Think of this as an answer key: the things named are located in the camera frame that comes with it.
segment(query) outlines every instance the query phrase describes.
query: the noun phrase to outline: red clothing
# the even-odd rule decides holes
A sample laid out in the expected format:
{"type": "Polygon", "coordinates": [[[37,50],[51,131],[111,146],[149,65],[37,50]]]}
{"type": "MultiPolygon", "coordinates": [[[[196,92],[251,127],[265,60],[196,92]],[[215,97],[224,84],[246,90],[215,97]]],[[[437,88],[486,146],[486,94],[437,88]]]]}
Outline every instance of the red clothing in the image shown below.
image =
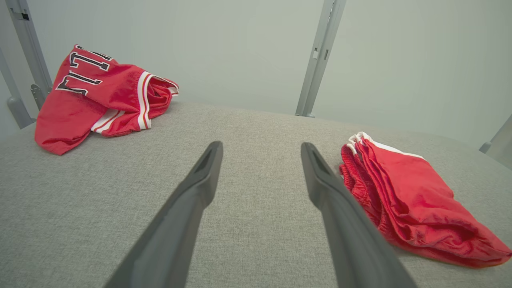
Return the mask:
{"type": "Polygon", "coordinates": [[[62,155],[90,131],[111,137],[149,129],[175,95],[176,83],[76,45],[37,117],[35,141],[62,155]]]}
{"type": "Polygon", "coordinates": [[[340,172],[368,217],[391,244],[439,261],[483,268],[512,251],[454,199],[421,156],[360,132],[342,147],[340,172]]]}

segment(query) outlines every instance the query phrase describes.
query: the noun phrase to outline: white stripe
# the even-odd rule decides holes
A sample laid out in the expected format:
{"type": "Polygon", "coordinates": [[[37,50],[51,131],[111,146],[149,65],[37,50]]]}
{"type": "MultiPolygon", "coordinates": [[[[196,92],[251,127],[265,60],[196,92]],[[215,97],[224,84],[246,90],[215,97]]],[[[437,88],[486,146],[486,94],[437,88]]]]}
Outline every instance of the white stripe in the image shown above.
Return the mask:
{"type": "Polygon", "coordinates": [[[171,82],[171,81],[169,81],[169,80],[167,80],[167,79],[165,79],[165,78],[158,77],[157,75],[153,75],[153,76],[154,76],[154,77],[157,77],[158,79],[160,79],[160,80],[162,80],[162,81],[165,81],[165,82],[167,82],[167,83],[171,84],[172,86],[174,86],[174,87],[176,88],[176,91],[175,91],[175,92],[173,92],[173,93],[177,93],[177,94],[176,94],[176,96],[178,96],[178,94],[180,94],[180,91],[178,90],[178,85],[176,85],[175,83],[173,83],[173,82],[171,82]]]}
{"type": "Polygon", "coordinates": [[[418,157],[418,158],[421,158],[423,160],[425,160],[425,158],[419,156],[419,155],[416,155],[416,154],[412,154],[412,153],[406,153],[406,152],[402,152],[394,147],[391,147],[391,146],[387,146],[385,144],[382,144],[382,143],[379,143],[377,141],[374,141],[368,134],[366,134],[365,132],[359,132],[355,135],[353,135],[352,137],[349,138],[349,142],[347,144],[347,147],[350,148],[350,150],[352,150],[352,153],[355,155],[357,154],[357,151],[356,151],[356,148],[355,148],[355,143],[356,141],[359,143],[359,144],[363,144],[362,142],[362,139],[366,139],[366,140],[369,140],[371,143],[373,143],[373,145],[381,148],[381,149],[384,149],[384,150],[388,150],[388,151],[391,151],[391,152],[395,152],[395,153],[400,153],[400,154],[403,154],[403,155],[407,155],[407,156],[413,156],[413,157],[418,157]]]}
{"type": "Polygon", "coordinates": [[[110,118],[112,118],[114,115],[116,115],[117,110],[115,109],[108,109],[103,116],[94,123],[94,125],[91,127],[91,131],[94,131],[94,129],[100,127],[101,125],[105,124],[110,118]]]}
{"type": "Polygon", "coordinates": [[[103,131],[109,129],[112,123],[124,114],[124,111],[120,111],[119,114],[117,114],[117,112],[119,112],[119,110],[108,109],[105,112],[105,114],[96,123],[94,123],[94,125],[91,128],[91,131],[101,134],[103,131]]]}
{"type": "Polygon", "coordinates": [[[144,115],[143,115],[144,103],[146,102],[146,100],[144,100],[145,92],[144,92],[143,84],[144,84],[144,79],[148,75],[149,75],[149,73],[144,71],[140,75],[139,83],[137,85],[137,96],[139,98],[139,107],[140,107],[140,110],[139,110],[140,112],[139,112],[139,116],[137,117],[137,121],[139,123],[140,130],[146,129],[146,126],[144,125],[144,115]]]}
{"type": "Polygon", "coordinates": [[[169,87],[168,90],[172,97],[176,97],[176,96],[180,95],[180,91],[178,91],[178,88],[176,88],[176,86],[169,87]]]}
{"type": "Polygon", "coordinates": [[[150,74],[148,77],[147,77],[147,80],[146,80],[146,84],[144,85],[144,101],[146,102],[146,112],[144,113],[144,118],[146,119],[146,123],[147,123],[147,128],[151,128],[151,120],[148,116],[149,112],[150,112],[150,103],[149,101],[147,100],[147,87],[149,86],[150,84],[150,80],[151,78],[153,77],[154,75],[153,74],[150,74]]]}

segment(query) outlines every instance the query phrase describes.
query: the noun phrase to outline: gray table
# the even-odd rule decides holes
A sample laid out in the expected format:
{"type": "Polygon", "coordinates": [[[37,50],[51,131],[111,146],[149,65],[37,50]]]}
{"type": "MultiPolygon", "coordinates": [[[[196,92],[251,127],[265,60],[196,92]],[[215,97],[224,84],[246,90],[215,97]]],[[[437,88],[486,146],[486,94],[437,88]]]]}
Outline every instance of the gray table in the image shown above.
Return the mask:
{"type": "MultiPolygon", "coordinates": [[[[56,156],[35,126],[0,143],[0,287],[101,287],[214,140],[224,160],[203,214],[187,287],[335,287],[300,145],[336,169],[365,131],[422,155],[480,222],[512,246],[512,171],[444,137],[200,104],[171,103],[150,130],[95,133],[56,156]]],[[[512,265],[472,270],[397,250],[419,287],[510,287],[512,265]]]]}

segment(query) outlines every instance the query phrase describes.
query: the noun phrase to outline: jersey number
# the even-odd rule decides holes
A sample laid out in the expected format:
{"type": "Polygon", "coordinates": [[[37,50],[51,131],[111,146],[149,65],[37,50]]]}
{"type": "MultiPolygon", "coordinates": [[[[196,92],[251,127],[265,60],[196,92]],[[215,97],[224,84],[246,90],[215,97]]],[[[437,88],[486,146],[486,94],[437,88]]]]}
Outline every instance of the jersey number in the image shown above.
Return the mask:
{"type": "MultiPolygon", "coordinates": [[[[82,48],[78,45],[76,46],[76,48],[86,51],[84,48],[82,48]]],[[[96,53],[96,52],[91,52],[91,53],[96,54],[107,61],[112,60],[111,57],[108,57],[106,55],[96,53]]],[[[99,62],[99,61],[96,61],[89,57],[80,55],[77,52],[71,52],[71,54],[69,54],[69,63],[70,63],[71,68],[78,68],[78,65],[80,65],[81,63],[97,66],[99,69],[101,69],[103,71],[108,71],[109,67],[110,67],[110,64],[107,62],[99,62]]],[[[57,86],[56,89],[79,93],[79,94],[82,94],[83,96],[86,96],[87,93],[89,92],[87,89],[82,89],[80,87],[72,88],[72,87],[67,86],[67,84],[69,82],[69,78],[73,78],[73,79],[76,79],[76,80],[79,80],[79,81],[82,81],[82,82],[85,82],[88,84],[92,84],[92,85],[99,85],[100,83],[103,82],[102,80],[91,79],[91,78],[85,77],[83,75],[80,75],[76,72],[73,72],[73,70],[70,70],[68,72],[68,74],[62,79],[62,82],[59,83],[59,85],[57,86]]]]}

